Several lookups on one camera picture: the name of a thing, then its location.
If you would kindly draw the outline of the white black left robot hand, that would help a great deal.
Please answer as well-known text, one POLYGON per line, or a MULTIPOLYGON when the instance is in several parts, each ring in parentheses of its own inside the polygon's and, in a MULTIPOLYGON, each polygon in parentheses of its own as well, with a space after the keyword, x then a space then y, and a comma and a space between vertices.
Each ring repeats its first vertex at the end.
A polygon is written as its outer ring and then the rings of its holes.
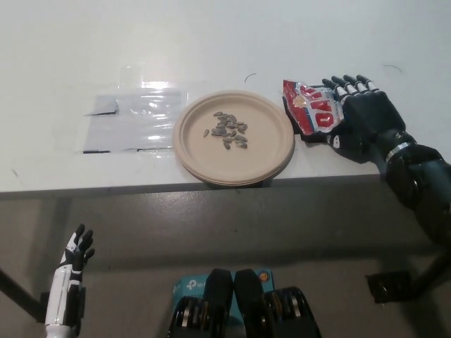
POLYGON ((61 327, 72 332, 79 325, 83 270, 94 255, 93 242, 93 231, 80 224, 66 244, 51 283, 44 322, 47 329, 61 327))

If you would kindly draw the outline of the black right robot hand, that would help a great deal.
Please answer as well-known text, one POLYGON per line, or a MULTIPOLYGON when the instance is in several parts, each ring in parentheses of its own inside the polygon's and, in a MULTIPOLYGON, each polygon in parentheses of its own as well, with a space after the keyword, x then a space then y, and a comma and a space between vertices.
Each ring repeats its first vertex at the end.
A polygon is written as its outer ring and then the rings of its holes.
POLYGON ((353 161, 366 160, 370 150, 392 156, 401 144, 416 142, 388 95, 363 75, 323 79, 342 107, 344 120, 326 137, 328 145, 353 161))

